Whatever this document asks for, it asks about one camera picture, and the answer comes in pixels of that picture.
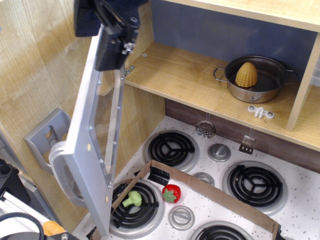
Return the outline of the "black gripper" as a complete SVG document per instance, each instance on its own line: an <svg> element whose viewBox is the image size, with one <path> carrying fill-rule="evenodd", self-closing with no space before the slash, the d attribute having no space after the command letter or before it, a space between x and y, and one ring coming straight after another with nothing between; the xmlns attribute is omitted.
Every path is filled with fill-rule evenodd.
<svg viewBox="0 0 320 240"><path fill-rule="evenodd" d="M133 53L140 28L139 7L148 0L75 0L74 32L76 37L100 33L95 58L99 72L119 70Z"/></svg>

